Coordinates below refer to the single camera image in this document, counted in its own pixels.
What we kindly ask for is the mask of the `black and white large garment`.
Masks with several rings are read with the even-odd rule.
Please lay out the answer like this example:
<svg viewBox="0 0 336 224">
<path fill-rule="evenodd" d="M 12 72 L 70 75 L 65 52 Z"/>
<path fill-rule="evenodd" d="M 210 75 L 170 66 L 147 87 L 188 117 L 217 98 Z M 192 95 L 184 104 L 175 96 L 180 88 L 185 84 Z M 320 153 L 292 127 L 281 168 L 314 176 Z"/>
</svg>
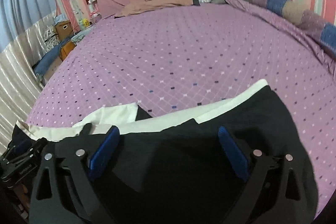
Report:
<svg viewBox="0 0 336 224">
<path fill-rule="evenodd" d="M 224 223 L 245 182 L 222 149 L 222 126 L 245 153 L 307 154 L 289 110 L 267 84 L 162 130 L 163 117 L 143 110 L 135 117 L 135 132 L 116 126 L 118 146 L 92 184 L 113 223 Z M 16 127 L 11 141 L 26 139 L 33 140 Z"/>
</svg>

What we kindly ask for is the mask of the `blue cloth on floor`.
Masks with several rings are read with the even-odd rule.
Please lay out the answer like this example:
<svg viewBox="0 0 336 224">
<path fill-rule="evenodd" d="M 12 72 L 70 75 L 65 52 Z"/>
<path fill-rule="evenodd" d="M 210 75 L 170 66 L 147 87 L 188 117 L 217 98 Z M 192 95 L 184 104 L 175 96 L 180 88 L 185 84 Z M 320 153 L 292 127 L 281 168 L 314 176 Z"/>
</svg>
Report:
<svg viewBox="0 0 336 224">
<path fill-rule="evenodd" d="M 35 65 L 33 65 L 32 69 L 34 74 L 37 77 L 43 77 L 51 64 L 56 60 L 57 57 L 60 56 L 61 48 L 65 46 L 68 42 L 71 41 L 71 37 L 65 38 L 61 43 L 54 46 L 49 52 L 47 52 L 41 60 L 39 60 Z"/>
</svg>

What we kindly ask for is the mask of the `brown cardboard box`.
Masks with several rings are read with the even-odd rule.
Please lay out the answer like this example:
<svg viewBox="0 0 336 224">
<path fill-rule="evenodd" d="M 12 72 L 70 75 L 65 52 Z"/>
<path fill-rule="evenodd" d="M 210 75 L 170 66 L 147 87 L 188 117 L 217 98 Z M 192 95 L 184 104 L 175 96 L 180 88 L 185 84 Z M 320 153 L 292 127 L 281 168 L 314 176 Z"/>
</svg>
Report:
<svg viewBox="0 0 336 224">
<path fill-rule="evenodd" d="M 71 22 L 69 20 L 59 22 L 55 25 L 60 41 L 70 36 L 73 32 Z"/>
</svg>

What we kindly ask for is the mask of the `blue and cream curtain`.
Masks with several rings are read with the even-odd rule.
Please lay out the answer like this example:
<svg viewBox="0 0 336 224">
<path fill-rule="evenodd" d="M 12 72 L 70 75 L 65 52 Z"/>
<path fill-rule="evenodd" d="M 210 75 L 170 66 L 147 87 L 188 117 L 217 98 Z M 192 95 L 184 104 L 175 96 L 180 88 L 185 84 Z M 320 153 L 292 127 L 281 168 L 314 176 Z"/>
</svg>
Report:
<svg viewBox="0 0 336 224">
<path fill-rule="evenodd" d="M 1 152 L 42 91 L 32 67 L 46 52 L 43 32 L 55 15 L 55 0 L 1 0 Z"/>
</svg>

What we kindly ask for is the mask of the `purple patterned bed sheet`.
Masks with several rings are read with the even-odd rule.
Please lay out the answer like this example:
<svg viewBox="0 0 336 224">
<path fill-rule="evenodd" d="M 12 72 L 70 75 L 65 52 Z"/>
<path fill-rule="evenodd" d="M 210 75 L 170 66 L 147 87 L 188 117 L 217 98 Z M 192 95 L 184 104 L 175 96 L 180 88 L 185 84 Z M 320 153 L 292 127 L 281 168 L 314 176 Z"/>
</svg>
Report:
<svg viewBox="0 0 336 224">
<path fill-rule="evenodd" d="M 58 67 L 27 123 L 70 127 L 101 107 L 132 102 L 160 116 L 232 98 L 260 79 L 294 119 L 322 210 L 335 191 L 335 61 L 257 6 L 203 4 L 102 20 Z"/>
</svg>

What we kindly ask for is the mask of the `patchwork purple blue quilt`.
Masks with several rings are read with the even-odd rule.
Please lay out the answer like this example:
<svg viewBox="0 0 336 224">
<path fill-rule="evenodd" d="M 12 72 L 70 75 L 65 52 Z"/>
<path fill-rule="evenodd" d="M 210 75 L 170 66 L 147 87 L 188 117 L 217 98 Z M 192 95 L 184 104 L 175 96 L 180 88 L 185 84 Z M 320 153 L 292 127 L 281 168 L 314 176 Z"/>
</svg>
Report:
<svg viewBox="0 0 336 224">
<path fill-rule="evenodd" d="M 335 78 L 335 25 L 291 0 L 225 1 L 297 40 Z"/>
</svg>

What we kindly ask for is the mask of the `brown flat pillow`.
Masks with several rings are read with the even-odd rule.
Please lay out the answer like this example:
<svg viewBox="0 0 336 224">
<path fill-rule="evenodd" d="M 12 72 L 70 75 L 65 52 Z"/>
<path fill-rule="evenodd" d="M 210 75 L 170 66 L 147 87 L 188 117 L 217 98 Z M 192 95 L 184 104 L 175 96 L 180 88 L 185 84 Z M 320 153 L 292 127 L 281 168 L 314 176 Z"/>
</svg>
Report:
<svg viewBox="0 0 336 224">
<path fill-rule="evenodd" d="M 199 0 L 135 0 L 126 5 L 121 11 L 114 15 L 115 18 L 121 18 L 129 15 L 138 15 L 148 11 L 155 11 L 167 7 L 178 6 L 199 6 Z"/>
</svg>

